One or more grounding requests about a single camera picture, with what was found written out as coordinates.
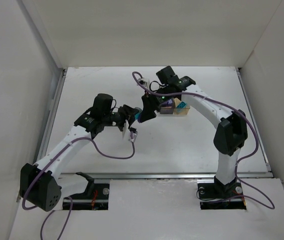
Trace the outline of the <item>purple arch lego piece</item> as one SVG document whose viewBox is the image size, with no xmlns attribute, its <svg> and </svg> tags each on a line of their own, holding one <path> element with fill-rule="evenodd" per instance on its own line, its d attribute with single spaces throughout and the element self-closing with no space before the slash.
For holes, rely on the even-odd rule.
<svg viewBox="0 0 284 240">
<path fill-rule="evenodd" d="M 173 105 L 174 105 L 174 100 L 173 100 L 173 99 L 168 99 L 167 101 L 165 101 L 165 102 L 163 102 L 163 103 L 161 104 L 161 106 L 162 106 L 163 108 L 171 107 L 171 106 L 173 106 Z"/>
</svg>

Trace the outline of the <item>teal purple lego stack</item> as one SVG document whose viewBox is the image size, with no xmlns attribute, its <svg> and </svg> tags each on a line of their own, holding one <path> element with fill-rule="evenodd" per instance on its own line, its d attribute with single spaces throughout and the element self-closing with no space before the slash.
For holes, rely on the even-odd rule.
<svg viewBox="0 0 284 240">
<path fill-rule="evenodd" d="M 136 110 L 137 112 L 135 113 L 135 121 L 137 121 L 138 123 L 140 123 L 140 115 L 142 112 L 142 109 L 139 107 L 135 107 L 134 110 Z"/>
</svg>

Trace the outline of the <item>teal lego with purple arch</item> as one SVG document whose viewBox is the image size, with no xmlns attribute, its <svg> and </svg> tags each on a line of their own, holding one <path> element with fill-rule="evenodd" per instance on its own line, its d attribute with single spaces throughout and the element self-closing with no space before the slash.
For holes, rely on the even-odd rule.
<svg viewBox="0 0 284 240">
<path fill-rule="evenodd" d="M 187 103 L 181 101 L 181 102 L 176 106 L 176 108 L 177 108 L 177 109 L 184 109 L 184 108 L 186 108 L 186 106 L 187 106 Z"/>
</svg>

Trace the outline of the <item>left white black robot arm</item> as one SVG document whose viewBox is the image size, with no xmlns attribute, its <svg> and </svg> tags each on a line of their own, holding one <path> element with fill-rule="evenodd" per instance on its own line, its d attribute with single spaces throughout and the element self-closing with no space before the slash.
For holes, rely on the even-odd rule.
<svg viewBox="0 0 284 240">
<path fill-rule="evenodd" d="M 22 167 L 19 195 L 24 210 L 40 208 L 49 212 L 66 197 L 89 193 L 89 185 L 94 182 L 92 177 L 81 172 L 64 178 L 60 175 L 84 146 L 97 146 L 94 139 L 104 128 L 117 127 L 123 139 L 134 143 L 137 131 L 132 124 L 140 110 L 124 104 L 113 111 L 113 101 L 109 94 L 98 94 L 92 107 L 75 120 L 61 142 L 34 164 L 27 163 Z"/>
</svg>

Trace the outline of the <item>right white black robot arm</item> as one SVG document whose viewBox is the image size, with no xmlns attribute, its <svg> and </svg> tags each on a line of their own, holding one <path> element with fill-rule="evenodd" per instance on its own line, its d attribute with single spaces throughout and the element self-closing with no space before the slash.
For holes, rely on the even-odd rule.
<svg viewBox="0 0 284 240">
<path fill-rule="evenodd" d="M 236 182 L 238 156 L 247 139 L 245 113 L 211 99 L 192 78 L 179 77 L 171 66 L 164 67 L 156 75 L 161 86 L 152 91 L 150 81 L 138 72 L 132 74 L 136 83 L 145 90 L 141 97 L 143 109 L 138 121 L 143 123 L 155 118 L 162 104 L 173 98 L 178 98 L 197 110 L 216 130 L 213 144 L 218 151 L 218 167 L 214 182 L 225 189 L 233 186 Z"/>
</svg>

